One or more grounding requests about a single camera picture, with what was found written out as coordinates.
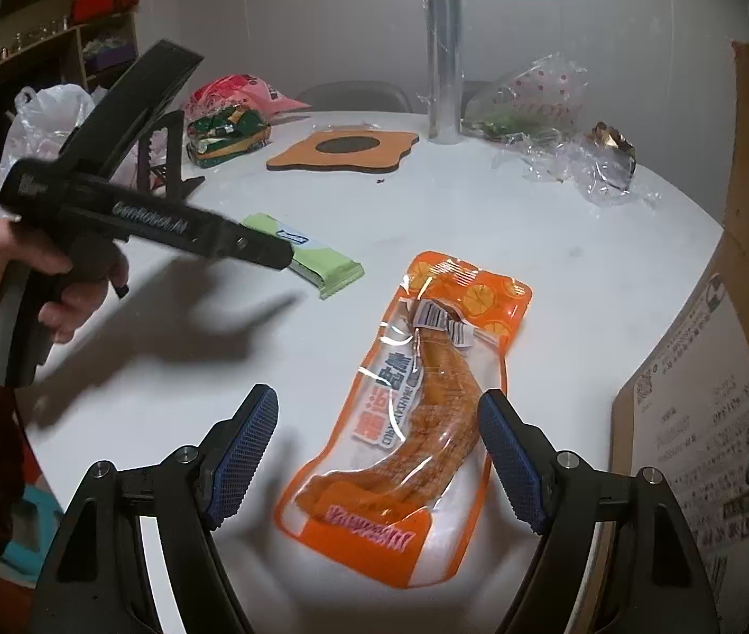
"orange snack package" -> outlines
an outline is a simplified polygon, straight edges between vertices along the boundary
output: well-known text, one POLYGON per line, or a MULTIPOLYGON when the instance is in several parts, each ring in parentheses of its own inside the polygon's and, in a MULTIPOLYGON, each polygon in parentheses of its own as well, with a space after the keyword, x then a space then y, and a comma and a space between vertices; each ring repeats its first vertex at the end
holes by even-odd
POLYGON ((505 355, 531 296, 508 276, 418 255, 327 446, 280 498, 278 527, 397 589, 456 574, 491 470, 477 402, 506 391, 505 355))

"teal object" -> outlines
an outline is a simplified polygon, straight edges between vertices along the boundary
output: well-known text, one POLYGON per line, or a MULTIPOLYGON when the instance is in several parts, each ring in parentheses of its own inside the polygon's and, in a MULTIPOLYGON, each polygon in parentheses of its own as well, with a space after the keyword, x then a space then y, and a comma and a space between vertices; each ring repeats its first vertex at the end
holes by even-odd
MULTIPOLYGON (((11 541, 7 544, 5 552, 1 554, 0 561, 12 568, 20 581, 36 583, 51 542, 57 533, 57 526, 60 523, 60 517, 63 516, 63 511, 53 495, 35 486, 25 487, 22 501, 34 508, 32 519, 36 523, 36 547, 35 549, 29 548, 11 541)), ((14 523, 19 520, 20 518, 15 517, 14 523)))

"plastic bag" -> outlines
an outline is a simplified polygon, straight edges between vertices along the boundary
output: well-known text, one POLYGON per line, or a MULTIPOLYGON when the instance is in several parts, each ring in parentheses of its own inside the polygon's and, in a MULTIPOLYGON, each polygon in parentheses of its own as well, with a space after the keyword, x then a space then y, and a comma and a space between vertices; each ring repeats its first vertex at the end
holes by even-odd
POLYGON ((237 74, 223 76, 198 88, 183 105, 183 112, 188 124, 234 106, 256 109, 263 119, 270 120, 279 112, 305 109, 310 105, 287 98, 262 78, 237 74))
MULTIPOLYGON (((1 153, 0 192, 16 160, 22 157, 56 160, 69 134, 83 124, 95 108, 87 91, 72 83, 39 92, 22 88, 14 104, 16 116, 1 153)), ((116 169, 111 181, 119 185, 136 182, 136 146, 116 169)), ((7 216, 1 205, 0 216, 7 216)))
POLYGON ((586 94, 586 70, 559 52, 483 88, 468 105, 464 133, 491 140, 553 128, 573 133, 586 94))
POLYGON ((506 389, 504 356, 531 296, 447 255, 416 257, 327 447, 284 491, 278 526, 398 589, 456 574, 491 469, 477 402, 506 389))

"hand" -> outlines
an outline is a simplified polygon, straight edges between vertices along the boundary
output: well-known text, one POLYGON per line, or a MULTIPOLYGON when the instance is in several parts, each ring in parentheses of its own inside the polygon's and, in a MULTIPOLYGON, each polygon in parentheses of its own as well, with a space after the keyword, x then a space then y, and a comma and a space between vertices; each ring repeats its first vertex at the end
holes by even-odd
MULTIPOLYGON (((71 269, 71 260, 42 233, 25 224, 0 219, 0 284, 7 263, 12 260, 24 262, 29 267, 47 275, 66 274, 71 269)), ((127 260, 119 254, 119 262, 109 271, 113 286, 127 284, 127 260)), ((39 311, 39 321, 47 326, 55 343, 68 343, 101 307, 107 296, 108 282, 72 284, 60 295, 59 302, 46 302, 39 311)))

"table surface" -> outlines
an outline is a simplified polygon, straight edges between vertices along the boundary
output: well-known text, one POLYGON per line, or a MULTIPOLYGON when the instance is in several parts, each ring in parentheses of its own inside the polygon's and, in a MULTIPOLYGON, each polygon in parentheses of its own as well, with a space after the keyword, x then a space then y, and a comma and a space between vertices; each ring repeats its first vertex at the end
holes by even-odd
MULTIPOLYGON (((254 383, 280 398, 280 422, 239 514, 214 538, 260 632, 492 632, 537 542, 493 480, 460 572, 400 591, 328 561, 281 534, 270 512, 297 469, 322 450, 360 360, 405 268, 439 250, 514 276, 533 290, 508 354, 521 418, 558 449, 606 468, 610 406, 680 310, 720 226, 659 176, 655 208, 598 208, 572 183, 537 183, 495 148, 425 139, 419 115, 297 116, 269 146, 200 171, 191 203, 234 219, 265 212, 363 263, 366 275, 326 301, 290 271, 208 264, 147 241, 125 246, 131 292, 110 294, 37 383, 20 390, 34 453, 68 505, 94 461, 155 464, 197 444, 254 383), (268 172, 265 161, 314 126, 373 122, 422 138, 392 174, 268 172)), ((185 175, 198 173, 185 166, 185 175)), ((167 634, 182 630, 154 520, 143 519, 152 588, 167 634)))

